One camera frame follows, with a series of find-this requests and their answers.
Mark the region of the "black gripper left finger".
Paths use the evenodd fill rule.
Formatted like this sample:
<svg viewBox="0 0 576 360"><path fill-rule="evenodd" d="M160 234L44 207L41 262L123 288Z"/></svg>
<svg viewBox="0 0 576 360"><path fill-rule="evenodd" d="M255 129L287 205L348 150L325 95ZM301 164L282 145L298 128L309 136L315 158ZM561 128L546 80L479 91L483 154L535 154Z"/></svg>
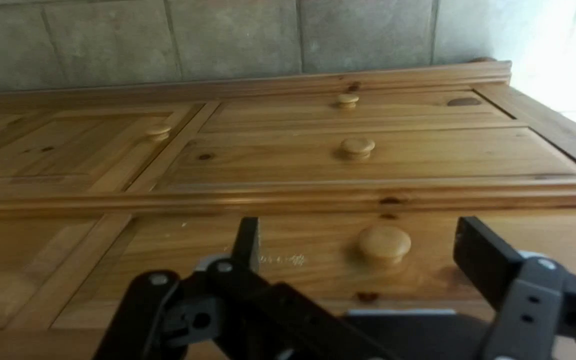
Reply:
<svg viewBox="0 0 576 360"><path fill-rule="evenodd" d="M94 360L184 360L211 340L230 360L393 360L383 345L291 286L255 271L260 220L242 218L227 255L187 278L135 276Z"/></svg>

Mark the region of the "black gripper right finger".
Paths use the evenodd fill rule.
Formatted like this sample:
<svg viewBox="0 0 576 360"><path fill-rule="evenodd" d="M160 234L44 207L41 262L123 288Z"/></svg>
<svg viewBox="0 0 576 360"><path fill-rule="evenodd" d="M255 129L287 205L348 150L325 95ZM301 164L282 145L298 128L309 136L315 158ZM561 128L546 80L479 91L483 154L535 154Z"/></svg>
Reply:
<svg viewBox="0 0 576 360"><path fill-rule="evenodd" d="M453 262L494 308L479 360L552 360L558 335L576 341L576 273L521 255L475 215L455 224Z"/></svg>

